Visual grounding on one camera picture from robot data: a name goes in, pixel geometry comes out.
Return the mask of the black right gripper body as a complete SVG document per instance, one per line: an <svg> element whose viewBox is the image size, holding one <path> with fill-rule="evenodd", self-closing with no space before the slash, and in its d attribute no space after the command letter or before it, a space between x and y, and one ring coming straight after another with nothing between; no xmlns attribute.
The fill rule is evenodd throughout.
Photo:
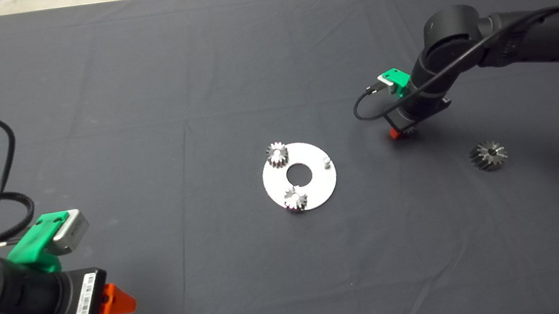
<svg viewBox="0 0 559 314"><path fill-rule="evenodd" d="M417 95L387 115L388 124L395 132L414 129L419 123L447 109L448 97L425 97Z"/></svg>

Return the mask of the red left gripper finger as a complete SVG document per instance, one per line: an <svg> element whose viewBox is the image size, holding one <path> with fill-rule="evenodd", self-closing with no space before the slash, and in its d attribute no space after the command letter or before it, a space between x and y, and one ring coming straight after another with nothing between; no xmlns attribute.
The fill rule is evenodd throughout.
<svg viewBox="0 0 559 314"><path fill-rule="evenodd" d="M136 312L136 299L113 283L104 285L98 314L132 314Z"/></svg>

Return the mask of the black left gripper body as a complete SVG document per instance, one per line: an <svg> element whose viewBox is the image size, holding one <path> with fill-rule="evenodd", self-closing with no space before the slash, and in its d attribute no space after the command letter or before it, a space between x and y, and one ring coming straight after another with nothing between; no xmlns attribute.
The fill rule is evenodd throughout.
<svg viewBox="0 0 559 314"><path fill-rule="evenodd" d="M99 314L107 272L101 268L4 273L10 314Z"/></svg>

